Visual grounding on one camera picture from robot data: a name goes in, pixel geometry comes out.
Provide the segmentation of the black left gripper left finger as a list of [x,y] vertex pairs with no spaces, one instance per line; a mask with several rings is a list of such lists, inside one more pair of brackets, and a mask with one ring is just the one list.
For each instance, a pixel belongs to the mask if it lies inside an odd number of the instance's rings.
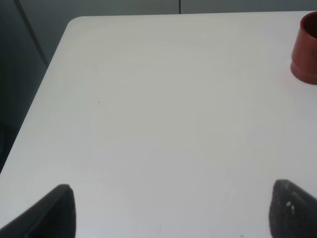
[[70,185],[60,184],[0,229],[2,238],[74,238],[76,206]]

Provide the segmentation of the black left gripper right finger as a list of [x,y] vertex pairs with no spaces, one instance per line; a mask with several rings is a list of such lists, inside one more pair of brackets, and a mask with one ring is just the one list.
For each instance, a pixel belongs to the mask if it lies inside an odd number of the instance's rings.
[[317,199],[287,179],[275,181],[269,207],[273,238],[315,238]]

